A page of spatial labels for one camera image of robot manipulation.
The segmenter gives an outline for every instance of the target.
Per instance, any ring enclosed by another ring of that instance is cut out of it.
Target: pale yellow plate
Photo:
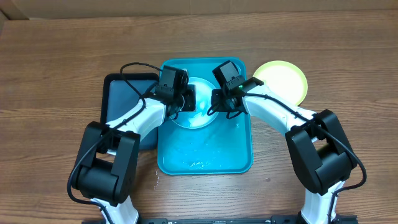
[[[299,105],[307,95],[307,79],[294,64],[285,61],[271,61],[261,65],[253,77],[264,82],[271,91],[294,105]]]

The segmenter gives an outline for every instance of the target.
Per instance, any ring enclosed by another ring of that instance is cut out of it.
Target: cable
[[[73,168],[73,170],[70,172],[69,175],[69,179],[68,179],[68,183],[67,183],[67,192],[68,192],[68,196],[70,197],[70,199],[74,202],[77,203],[82,203],[85,205],[96,205],[100,208],[101,211],[104,211],[105,217],[107,219],[107,221],[110,224],[114,224],[109,212],[107,211],[106,207],[98,202],[92,202],[92,201],[87,201],[87,200],[81,200],[76,198],[73,194],[72,194],[72,177],[75,175],[75,172],[77,170],[78,167],[80,167],[81,163],[83,162],[83,160],[87,157],[87,155],[93,150],[96,149],[96,147],[103,143],[105,139],[107,139],[108,137],[110,137],[110,135],[113,134],[113,132],[115,130],[117,130],[118,128],[120,128],[121,126],[124,126],[126,123],[128,123],[130,120],[132,120],[133,118],[135,118],[137,115],[139,115],[146,107],[146,103],[145,103],[145,97],[147,96],[147,94],[151,91],[151,89],[153,89],[153,87],[155,87],[158,83],[153,83],[151,86],[149,86],[149,88],[145,91],[144,94],[141,94],[126,78],[126,76],[123,74],[123,69],[131,66],[131,65],[143,65],[143,66],[148,66],[151,68],[154,68],[158,71],[161,71],[160,68],[155,67],[153,65],[149,65],[146,63],[140,63],[140,62],[133,62],[133,63],[128,63],[123,65],[120,68],[120,76],[122,77],[122,79],[129,85],[129,87],[131,87],[138,95],[139,95],[139,100],[142,100],[142,107],[133,115],[131,115],[130,117],[128,117],[127,119],[123,120],[121,123],[119,123],[118,125],[116,125],[115,127],[111,128],[107,133],[105,133],[101,138],[99,138],[88,150],[87,152],[81,157],[81,159],[79,160],[79,162],[77,162],[76,166]]]
[[[355,153],[351,149],[349,149],[346,145],[344,145],[340,140],[335,138],[328,131],[324,130],[322,127],[320,127],[319,125],[315,124],[313,121],[311,121],[311,120],[307,119],[306,117],[302,116],[299,112],[293,110],[292,108],[288,107],[286,104],[284,104],[283,102],[281,102],[280,100],[278,100],[278,99],[276,99],[274,97],[271,97],[269,95],[256,94],[256,93],[245,93],[245,94],[242,94],[242,95],[229,96],[229,97],[225,98],[224,100],[229,100],[229,99],[237,98],[237,97],[245,97],[245,96],[257,96],[257,97],[265,98],[267,100],[272,100],[273,102],[277,103],[281,107],[285,108],[287,111],[289,111],[292,114],[294,114],[296,117],[302,119],[303,121],[309,122],[312,126],[317,128],[324,135],[326,135],[327,137],[329,137],[332,140],[334,140],[335,142],[337,142],[341,147],[344,148],[345,152],[348,153],[350,156],[352,156],[354,158],[354,160],[358,163],[359,168],[361,168],[361,171],[362,171],[362,180],[358,184],[354,184],[354,185],[350,185],[350,186],[347,186],[347,187],[340,188],[340,189],[338,189],[338,190],[336,190],[336,191],[334,191],[332,193],[330,206],[329,206],[329,213],[328,213],[328,224],[332,224],[331,213],[333,211],[333,206],[335,204],[335,198],[338,197],[338,194],[340,192],[342,192],[342,191],[345,191],[345,190],[357,189],[358,187],[361,187],[362,185],[365,184],[366,179],[368,178],[365,166],[363,165],[362,161],[355,155]],[[211,113],[211,114],[215,113],[216,110],[214,110],[214,109],[217,109],[220,106],[220,103],[221,103],[221,100],[218,101],[217,103],[215,103],[214,105],[212,105],[209,108],[209,110],[207,111],[207,114],[209,115],[209,113]]]

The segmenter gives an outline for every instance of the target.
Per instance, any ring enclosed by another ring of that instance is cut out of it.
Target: light blue plate
[[[186,69],[197,98],[196,112],[181,112],[177,120],[168,120],[158,129],[157,163],[166,174],[240,174],[250,169],[250,116],[228,120],[226,113],[206,115],[211,89],[220,88],[211,71],[227,60],[246,78],[246,67],[238,58],[171,59],[162,65]]]

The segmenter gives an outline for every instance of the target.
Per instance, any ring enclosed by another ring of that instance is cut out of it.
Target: blue plastic tray
[[[171,59],[162,68],[169,65],[186,69],[190,78],[203,78],[219,88],[212,70],[227,60],[234,62],[246,77],[243,62],[231,57]],[[241,114],[228,120],[226,113],[218,113],[209,125],[198,129],[166,121],[158,129],[157,163],[168,175],[246,172],[253,163],[250,116]]]

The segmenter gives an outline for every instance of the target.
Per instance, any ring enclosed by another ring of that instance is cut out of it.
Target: wood grain
[[[0,36],[0,223],[101,217],[66,193],[84,127],[99,121],[104,77],[132,61],[241,58],[248,74],[286,60],[307,76],[304,108],[334,111],[368,170],[337,212],[398,220],[398,11],[7,21]],[[128,72],[148,72],[129,68]],[[304,188],[282,136],[252,119],[254,164],[241,175],[167,176],[139,155],[134,206],[143,217],[297,213]],[[355,169],[348,184],[360,180]]]

